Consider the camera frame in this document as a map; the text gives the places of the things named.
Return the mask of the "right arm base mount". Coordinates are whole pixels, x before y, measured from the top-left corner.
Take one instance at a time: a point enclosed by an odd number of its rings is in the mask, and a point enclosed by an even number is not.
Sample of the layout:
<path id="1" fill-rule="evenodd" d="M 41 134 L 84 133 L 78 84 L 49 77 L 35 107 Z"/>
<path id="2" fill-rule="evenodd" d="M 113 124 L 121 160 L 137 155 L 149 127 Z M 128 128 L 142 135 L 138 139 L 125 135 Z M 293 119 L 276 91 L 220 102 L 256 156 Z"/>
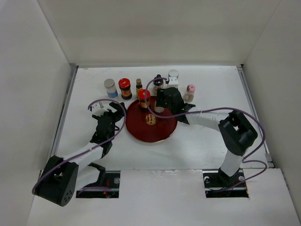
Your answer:
<path id="1" fill-rule="evenodd" d="M 234 176 L 227 178 L 218 170 L 203 171 L 206 198 L 248 198 L 245 175 L 239 170 Z"/>

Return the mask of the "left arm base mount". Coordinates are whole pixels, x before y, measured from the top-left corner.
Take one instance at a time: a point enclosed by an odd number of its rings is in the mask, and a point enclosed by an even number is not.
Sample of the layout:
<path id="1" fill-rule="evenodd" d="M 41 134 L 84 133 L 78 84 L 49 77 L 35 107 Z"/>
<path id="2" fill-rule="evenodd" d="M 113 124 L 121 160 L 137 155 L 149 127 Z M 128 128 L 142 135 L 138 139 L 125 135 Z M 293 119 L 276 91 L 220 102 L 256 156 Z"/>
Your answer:
<path id="1" fill-rule="evenodd" d="M 91 163 L 77 177 L 76 198 L 119 198 L 120 171 L 107 171 L 105 167 Z"/>

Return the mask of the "red-lid chili sauce jar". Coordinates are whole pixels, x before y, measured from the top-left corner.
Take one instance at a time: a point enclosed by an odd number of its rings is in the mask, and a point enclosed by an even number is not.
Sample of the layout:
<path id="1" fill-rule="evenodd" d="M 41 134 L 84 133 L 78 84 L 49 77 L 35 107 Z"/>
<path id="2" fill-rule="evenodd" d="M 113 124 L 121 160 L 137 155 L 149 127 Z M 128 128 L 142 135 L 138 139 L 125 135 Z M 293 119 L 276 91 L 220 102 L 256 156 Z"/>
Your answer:
<path id="1" fill-rule="evenodd" d="M 121 90 L 121 96 L 124 100 L 128 100 L 132 98 L 132 91 L 131 91 L 131 83 L 130 80 L 127 78 L 122 78 L 118 82 L 119 88 Z"/>

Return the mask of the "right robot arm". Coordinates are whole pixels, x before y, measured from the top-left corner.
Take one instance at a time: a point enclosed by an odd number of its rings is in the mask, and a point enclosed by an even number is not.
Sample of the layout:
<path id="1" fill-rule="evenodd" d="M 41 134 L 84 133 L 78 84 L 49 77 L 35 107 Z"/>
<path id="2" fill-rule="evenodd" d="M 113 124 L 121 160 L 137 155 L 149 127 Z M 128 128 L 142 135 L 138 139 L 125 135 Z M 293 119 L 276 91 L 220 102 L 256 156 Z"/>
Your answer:
<path id="1" fill-rule="evenodd" d="M 230 186 L 235 181 L 243 156 L 258 137 L 244 114 L 238 110 L 226 114 L 190 112 L 195 105 L 185 103 L 179 90 L 174 87 L 157 90 L 156 106 L 169 109 L 179 122 L 220 132 L 227 153 L 218 170 L 218 181 L 223 186 Z"/>

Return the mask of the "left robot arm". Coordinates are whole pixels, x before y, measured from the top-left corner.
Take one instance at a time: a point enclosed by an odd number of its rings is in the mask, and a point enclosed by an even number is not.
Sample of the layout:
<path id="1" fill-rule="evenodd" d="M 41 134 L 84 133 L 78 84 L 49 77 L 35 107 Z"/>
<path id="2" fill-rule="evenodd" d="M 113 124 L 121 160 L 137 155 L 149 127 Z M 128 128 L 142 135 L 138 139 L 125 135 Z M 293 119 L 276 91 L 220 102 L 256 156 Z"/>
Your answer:
<path id="1" fill-rule="evenodd" d="M 102 187 L 105 184 L 105 167 L 95 163 L 105 157 L 112 148 L 113 139 L 121 132 L 122 126 L 116 124 L 125 120 L 127 110 L 123 102 L 109 100 L 109 109 L 102 106 L 102 100 L 96 100 L 88 106 L 92 118 L 97 120 L 95 132 L 89 143 L 82 149 L 66 157 L 56 155 L 49 158 L 44 170 L 32 189 L 32 194 L 44 198 L 61 207 L 67 205 L 74 194 L 78 173 L 90 168 L 89 187 Z"/>

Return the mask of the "black-cap clear spice bottle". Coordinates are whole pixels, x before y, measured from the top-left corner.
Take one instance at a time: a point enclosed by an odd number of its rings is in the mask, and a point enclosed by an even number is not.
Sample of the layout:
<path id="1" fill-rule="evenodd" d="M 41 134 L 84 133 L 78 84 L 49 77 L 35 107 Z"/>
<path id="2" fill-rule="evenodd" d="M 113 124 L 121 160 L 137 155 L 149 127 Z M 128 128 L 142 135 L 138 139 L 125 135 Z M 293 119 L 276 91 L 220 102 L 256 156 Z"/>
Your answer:
<path id="1" fill-rule="evenodd" d="M 156 112 L 156 113 L 162 113 L 163 111 L 164 111 L 163 107 L 156 106 L 156 104 L 154 105 L 154 112 Z"/>

